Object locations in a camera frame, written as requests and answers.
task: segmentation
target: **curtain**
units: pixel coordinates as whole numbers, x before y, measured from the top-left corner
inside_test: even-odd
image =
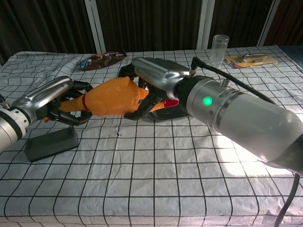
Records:
[[[201,0],[97,0],[107,51],[195,49]]]
[[[281,0],[264,45],[303,45],[303,1]]]
[[[216,0],[208,47],[215,34],[230,37],[229,47],[256,46],[272,0]]]
[[[95,53],[84,0],[1,0],[0,63],[20,51]]]

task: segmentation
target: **rubber chicken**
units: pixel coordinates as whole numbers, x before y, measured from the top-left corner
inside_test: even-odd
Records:
[[[95,116],[125,115],[133,113],[139,107],[139,100],[144,99],[149,91],[138,87],[129,77],[114,78],[98,85],[82,96],[64,101],[59,107],[65,112],[90,111]],[[151,110],[178,105],[178,101],[163,101]]]

